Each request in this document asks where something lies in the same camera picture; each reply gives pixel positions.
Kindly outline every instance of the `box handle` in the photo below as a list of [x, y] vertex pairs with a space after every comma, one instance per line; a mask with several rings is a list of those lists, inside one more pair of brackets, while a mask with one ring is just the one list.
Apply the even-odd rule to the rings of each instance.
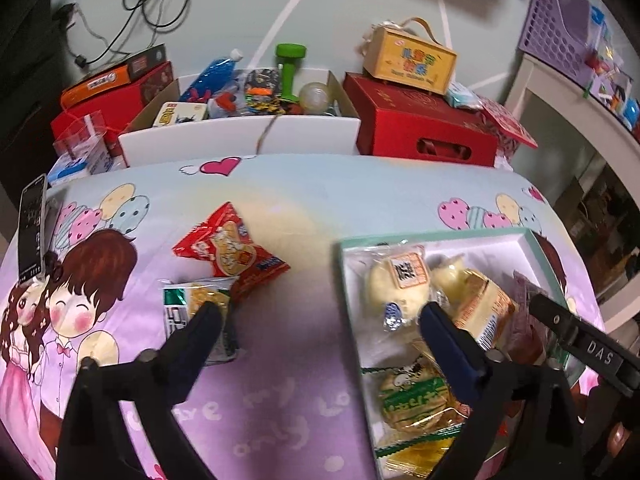
[[411, 22], [420, 23], [420, 25], [424, 27], [424, 30], [427, 31], [427, 34], [431, 38], [431, 41], [433, 41], [433, 43], [435, 44], [439, 44], [440, 46], [442, 46], [442, 44], [438, 40], [436, 40], [435, 37], [433, 36], [433, 32], [431, 31], [431, 27], [429, 26], [429, 23], [427, 22], [427, 20], [424, 20], [418, 16], [412, 16], [404, 20], [402, 23], [399, 23], [399, 26], [400, 28], [404, 29]]
[[444, 140], [432, 140], [421, 138], [415, 145], [418, 153], [423, 155], [431, 155], [437, 157], [455, 158], [456, 160], [469, 160], [471, 157], [471, 148], [454, 142], [445, 142]]

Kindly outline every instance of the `yellow wooden box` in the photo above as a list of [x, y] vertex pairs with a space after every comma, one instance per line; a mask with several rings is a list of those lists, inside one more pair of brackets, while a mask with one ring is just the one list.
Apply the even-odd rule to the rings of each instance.
[[363, 67], [373, 77], [444, 95], [458, 54], [439, 44], [421, 18], [411, 18], [401, 26], [410, 21], [420, 23], [433, 43], [402, 30], [379, 27], [373, 32]]

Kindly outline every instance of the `cartoon boy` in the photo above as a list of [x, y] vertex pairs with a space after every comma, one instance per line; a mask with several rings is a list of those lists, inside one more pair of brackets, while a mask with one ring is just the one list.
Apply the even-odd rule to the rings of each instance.
[[62, 273], [53, 283], [46, 307], [56, 338], [44, 347], [44, 362], [35, 381], [40, 383], [40, 437], [54, 460], [78, 370], [80, 346], [71, 340], [89, 332], [105, 319], [116, 300], [122, 301], [137, 260], [129, 238], [112, 229], [96, 231], [66, 254]]

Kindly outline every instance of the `cable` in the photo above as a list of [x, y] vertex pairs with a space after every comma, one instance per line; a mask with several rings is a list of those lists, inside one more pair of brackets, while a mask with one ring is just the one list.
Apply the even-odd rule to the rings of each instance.
[[[91, 27], [89, 27], [89, 23], [86, 20], [86, 16], [84, 15], [84, 12], [82, 12], [80, 4], [76, 4], [76, 11], [80, 16], [80, 19], [82, 20], [82, 24], [84, 25], [84, 28], [86, 29], [86, 31], [89, 34], [91, 34], [96, 40], [102, 40], [102, 42], [104, 43], [104, 46], [108, 46], [109, 41], [107, 40], [107, 38], [105, 38], [104, 36], [101, 36], [97, 32], [93, 31]], [[115, 48], [110, 48], [109, 50], [114, 54], [123, 54], [124, 56], [130, 56], [131, 54], [133, 54], [132, 52], [124, 52], [122, 50], [117, 50]]]
[[162, 6], [164, 4], [165, 0], [161, 0], [160, 3], [160, 7], [159, 7], [159, 12], [158, 12], [158, 20], [156, 22], [154, 22], [153, 20], [151, 20], [148, 16], [148, 9], [147, 6], [149, 4], [150, 0], [137, 0], [137, 2], [133, 5], [133, 6], [129, 6], [127, 5], [127, 0], [122, 0], [122, 7], [125, 10], [129, 11], [129, 17], [127, 18], [127, 20], [125, 21], [124, 25], [122, 26], [122, 28], [120, 29], [120, 31], [116, 34], [116, 36], [113, 38], [113, 40], [111, 40], [111, 43], [106, 44], [106, 39], [103, 36], [100, 36], [99, 34], [94, 34], [93, 31], [91, 31], [87, 25], [86, 25], [86, 19], [82, 17], [81, 15], [81, 19], [82, 22], [85, 24], [85, 27], [87, 27], [87, 31], [89, 31], [89, 33], [94, 36], [95, 38], [98, 39], [102, 39], [105, 41], [106, 47], [104, 49], [104, 51], [100, 54], [100, 56], [97, 56], [93, 59], [87, 60], [86, 58], [84, 58], [83, 56], [76, 56], [76, 64], [78, 64], [78, 66], [80, 66], [81, 68], [84, 68], [85, 66], [91, 65], [97, 61], [100, 61], [104, 56], [107, 55], [107, 53], [109, 52], [116, 52], [118, 54], [124, 54], [123, 51], [117, 50], [117, 49], [112, 49], [113, 45], [116, 43], [116, 41], [118, 41], [118, 38], [120, 36], [122, 36], [122, 34], [124, 33], [124, 31], [127, 28], [127, 25], [129, 25], [129, 23], [131, 22], [131, 20], [133, 19], [133, 17], [135, 16], [135, 13], [137, 10], [140, 9], [140, 12], [142, 14], [142, 18], [144, 19], [145, 23], [153, 30], [153, 34], [152, 34], [152, 41], [150, 46], [153, 44], [153, 42], [155, 41], [156, 35], [158, 34], [158, 29], [159, 28], [168, 28], [171, 27], [172, 25], [174, 25], [175, 23], [178, 22], [178, 20], [180, 20], [185, 12], [187, 11], [187, 7], [189, 5], [189, 2], [191, 0], [184, 0], [184, 3], [182, 4], [182, 7], [180, 8], [180, 11], [177, 13], [177, 15], [172, 19], [169, 20], [166, 23], [161, 23], [160, 20], [162, 19]]

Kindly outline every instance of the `blue gripper pad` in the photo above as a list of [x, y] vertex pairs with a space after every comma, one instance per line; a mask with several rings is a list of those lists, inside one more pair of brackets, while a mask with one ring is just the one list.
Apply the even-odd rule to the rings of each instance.
[[488, 373], [484, 352], [471, 334], [457, 329], [434, 301], [422, 308], [419, 323], [420, 335], [456, 399], [473, 408], [481, 397], [481, 380]]

